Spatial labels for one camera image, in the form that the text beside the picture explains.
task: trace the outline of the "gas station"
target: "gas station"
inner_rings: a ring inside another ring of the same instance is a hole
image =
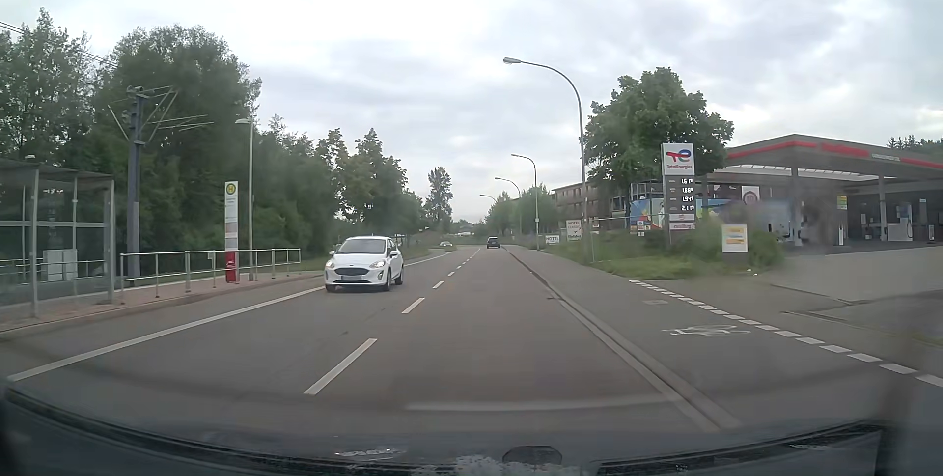
[[[943,160],[924,154],[791,134],[728,148],[726,164],[707,183],[751,185],[760,200],[784,202],[786,223],[768,227],[796,247],[925,245],[943,225]]]

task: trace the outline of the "bicycle lane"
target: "bicycle lane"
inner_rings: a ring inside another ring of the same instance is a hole
[[[628,345],[656,361],[667,376],[676,375],[695,395],[743,426],[792,421],[806,428],[870,418],[895,380],[895,373],[868,366],[864,357],[856,360],[838,352],[840,348],[820,349],[831,342],[555,255],[509,251],[566,299],[604,320]]]

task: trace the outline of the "totalenergies sign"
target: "totalenergies sign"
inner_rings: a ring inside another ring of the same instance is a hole
[[[662,143],[661,173],[665,176],[693,176],[694,146],[690,143]]]

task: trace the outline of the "bicycle symbol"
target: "bicycle symbol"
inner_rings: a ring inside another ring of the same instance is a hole
[[[749,331],[743,331],[736,325],[696,325],[685,329],[665,329],[662,333],[670,333],[672,336],[721,336],[721,335],[742,335]]]

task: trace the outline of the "red post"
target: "red post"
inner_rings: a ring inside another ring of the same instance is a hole
[[[239,270],[236,268],[236,255],[239,252],[226,252],[226,282],[239,282]]]

